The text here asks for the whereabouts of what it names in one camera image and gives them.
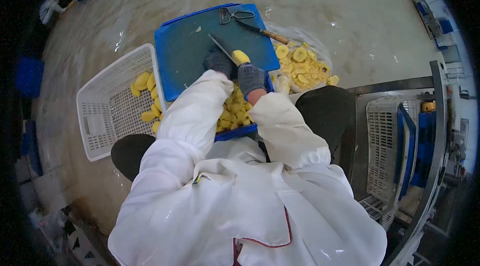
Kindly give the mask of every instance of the gray knit glove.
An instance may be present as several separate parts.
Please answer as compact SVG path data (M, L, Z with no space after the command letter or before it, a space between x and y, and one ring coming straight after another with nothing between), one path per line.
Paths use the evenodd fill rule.
M208 51L207 56L203 60L203 66L205 70L213 69L214 71L223 72L229 80L231 79L232 69L236 67L231 59L217 46L212 47Z
M256 89L265 89L265 72L250 63L243 63L238 68L238 86L243 95Z

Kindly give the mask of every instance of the white plastic crate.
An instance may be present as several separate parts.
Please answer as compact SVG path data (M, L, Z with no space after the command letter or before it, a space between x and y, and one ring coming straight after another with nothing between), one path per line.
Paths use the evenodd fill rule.
M398 201L405 175L406 158L402 160L399 184L395 184L397 153L399 150L405 153L408 150L407 138L405 138L407 147L398 148L397 144L397 109L400 103L403 103L405 110L417 126L418 134L419 103L415 96L389 95L369 102L366 108L369 140L367 192L387 204L389 208L392 208ZM404 131L405 136L408 137L409 131L406 124L404 124Z
M78 91L78 123L88 160L108 157L113 144L127 135L154 135L155 120L141 120L153 103L150 92L144 90L138 98L130 92L130 84L145 71L154 73L160 105L166 111L155 49L148 43L113 62Z

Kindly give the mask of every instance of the black pants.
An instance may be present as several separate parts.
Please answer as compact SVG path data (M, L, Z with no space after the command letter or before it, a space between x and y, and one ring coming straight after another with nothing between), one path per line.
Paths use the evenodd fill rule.
M348 125L355 119L355 98L347 90L326 86L310 90L295 104L305 123L318 136L325 139L333 153L340 145ZM126 136L113 144L113 164L130 181L140 169L140 161L155 137L147 134Z

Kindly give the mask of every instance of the wooden knife handle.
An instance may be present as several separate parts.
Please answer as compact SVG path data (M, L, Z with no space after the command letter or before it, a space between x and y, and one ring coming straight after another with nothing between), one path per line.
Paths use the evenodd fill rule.
M277 40L278 42L283 43L285 45L287 45L287 43L289 42L289 40L287 38L285 38L284 36L277 35L275 33L272 33L272 32L266 31L266 30L262 30L261 33L263 35L265 35L269 38L272 38L274 40Z

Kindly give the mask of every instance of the white protective gown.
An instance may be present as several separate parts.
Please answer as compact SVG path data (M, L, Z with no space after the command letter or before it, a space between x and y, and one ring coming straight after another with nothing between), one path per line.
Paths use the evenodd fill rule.
M214 144L232 90L209 70L165 112L108 239L117 261L230 266L235 255L242 266L380 265L384 229L286 95L264 95L249 111L274 162L247 137Z

